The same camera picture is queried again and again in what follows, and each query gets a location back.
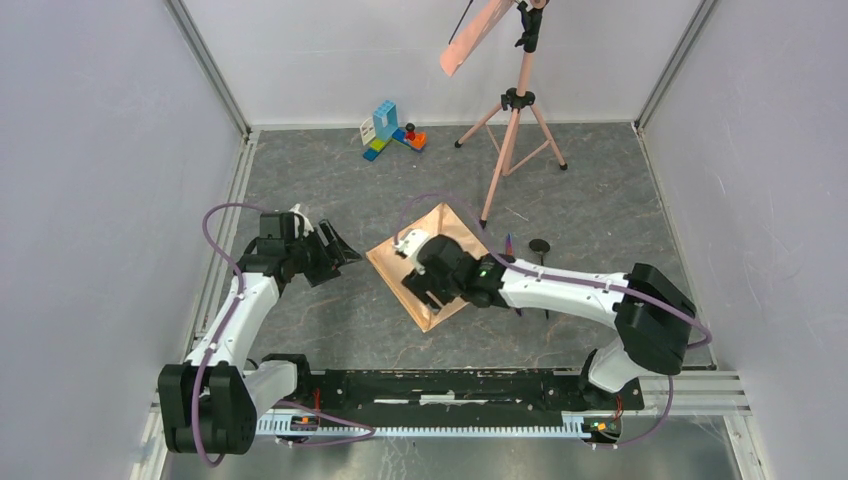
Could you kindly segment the peach cloth napkin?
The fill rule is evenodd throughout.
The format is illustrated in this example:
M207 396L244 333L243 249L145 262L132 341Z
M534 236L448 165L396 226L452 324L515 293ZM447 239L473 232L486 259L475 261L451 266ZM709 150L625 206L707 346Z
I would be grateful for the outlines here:
M431 236L444 234L456 240L475 258L487 253L477 236L446 203L438 204L426 215L402 227L399 237L402 238L411 229L423 230ZM413 271L413 263L396 255L393 246L394 241L390 237L369 250L366 257L422 332L432 330L468 305L466 301L456 298L435 312L422 303L402 285L402 279Z

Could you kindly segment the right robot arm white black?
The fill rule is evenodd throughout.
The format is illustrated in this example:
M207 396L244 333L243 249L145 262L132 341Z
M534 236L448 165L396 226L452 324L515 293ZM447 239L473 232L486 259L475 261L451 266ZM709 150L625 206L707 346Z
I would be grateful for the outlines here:
M651 265L599 274L491 253L475 257L456 240L420 229L395 240L393 249L412 265L403 286L433 311L461 299L477 308L560 312L614 330L616 338L589 356L577 382L591 408L606 406L636 377L682 370L695 308Z

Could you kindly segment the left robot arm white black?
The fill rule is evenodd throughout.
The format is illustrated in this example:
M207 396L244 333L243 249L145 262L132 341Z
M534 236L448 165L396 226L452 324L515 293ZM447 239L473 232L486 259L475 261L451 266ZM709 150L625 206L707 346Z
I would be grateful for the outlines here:
M264 212L259 232L239 259L224 259L230 290L197 346L159 373L165 443L169 451L242 455L251 447L260 417L284 401L302 407L317 388L302 354L268 354L245 373L249 352L270 310L297 277L316 287L361 260L332 224L312 223L297 207Z

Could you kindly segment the iridescent rainbow knife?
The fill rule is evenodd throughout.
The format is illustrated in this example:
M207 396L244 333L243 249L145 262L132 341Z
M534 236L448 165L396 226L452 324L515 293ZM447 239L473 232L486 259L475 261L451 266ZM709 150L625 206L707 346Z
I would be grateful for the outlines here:
M512 235L511 233L508 233L508 234L506 235L506 238L505 238L505 243L504 243L504 256L505 256L505 257L506 257L509 261L514 261L514 260L515 260L514 247L513 247L513 235Z

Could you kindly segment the black utensil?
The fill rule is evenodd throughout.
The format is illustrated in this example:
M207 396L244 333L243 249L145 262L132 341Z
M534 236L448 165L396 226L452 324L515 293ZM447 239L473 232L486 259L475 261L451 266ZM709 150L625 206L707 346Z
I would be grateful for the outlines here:
M550 244L541 238L534 238L528 242L530 250L538 257L540 266L545 265L545 256L550 252Z

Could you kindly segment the colourful toy brick structure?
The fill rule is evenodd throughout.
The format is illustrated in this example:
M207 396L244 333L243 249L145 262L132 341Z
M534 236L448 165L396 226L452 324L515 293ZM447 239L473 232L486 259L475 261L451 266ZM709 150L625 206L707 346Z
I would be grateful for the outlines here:
M397 142L414 152L421 153L427 143L427 134L415 124L401 124L397 105L391 100L382 102L359 126L360 139L365 151L363 158L374 161L391 142Z

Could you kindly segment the pink tripod stand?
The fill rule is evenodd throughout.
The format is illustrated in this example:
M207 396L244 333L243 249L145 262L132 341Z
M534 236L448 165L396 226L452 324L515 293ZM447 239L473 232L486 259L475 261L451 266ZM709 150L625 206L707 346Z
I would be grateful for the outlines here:
M501 94L498 103L487 114L485 114L454 142L454 147L459 149L479 130L483 129L489 134L489 137L495 146L496 152L498 153L497 161L493 169L492 179L482 207L482 212L478 217L478 223L481 227L485 227L488 223L490 209L501 178L511 175L515 170L525 165L529 160L545 149L549 149L553 152L560 170L566 171L568 169L567 160L557 145L541 110L536 105L536 95L529 90L529 83L534 66L534 56L537 51L544 18L544 10L548 3L546 1L513 2L514 5L511 9L519 12L521 23L521 34L514 44L516 48L522 50L518 81L515 86L507 89L503 94ZM450 41L463 27L465 26L462 24L457 25ZM522 119L522 113L526 110L532 114L536 124L542 130L544 141L524 158L519 161L515 161L514 153L520 130L520 121ZM497 140L492 133L489 121L501 111L509 113L510 117L506 125L503 139Z

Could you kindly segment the pink panel on tripod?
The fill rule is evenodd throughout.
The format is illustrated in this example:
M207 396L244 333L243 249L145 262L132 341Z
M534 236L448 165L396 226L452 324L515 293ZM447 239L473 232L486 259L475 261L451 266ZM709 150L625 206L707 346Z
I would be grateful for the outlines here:
M510 0L489 1L442 52L439 59L442 71L453 76L513 5Z

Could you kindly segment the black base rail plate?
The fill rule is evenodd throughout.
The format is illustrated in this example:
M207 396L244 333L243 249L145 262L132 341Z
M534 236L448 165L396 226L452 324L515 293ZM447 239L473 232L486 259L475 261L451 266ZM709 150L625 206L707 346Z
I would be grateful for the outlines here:
M325 370L288 400L372 427L555 426L561 415L640 411L638 380L615 394L574 370Z

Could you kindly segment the aluminium frame rail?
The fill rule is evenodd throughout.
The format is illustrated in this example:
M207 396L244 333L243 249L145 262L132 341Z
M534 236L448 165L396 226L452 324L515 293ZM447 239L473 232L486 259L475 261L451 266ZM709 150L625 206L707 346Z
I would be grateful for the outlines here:
M599 443L628 417L745 417L751 409L734 372L652 374L608 400L589 401L571 370L327 370L313 375L326 419L277 405L256 436L332 438L562 438Z

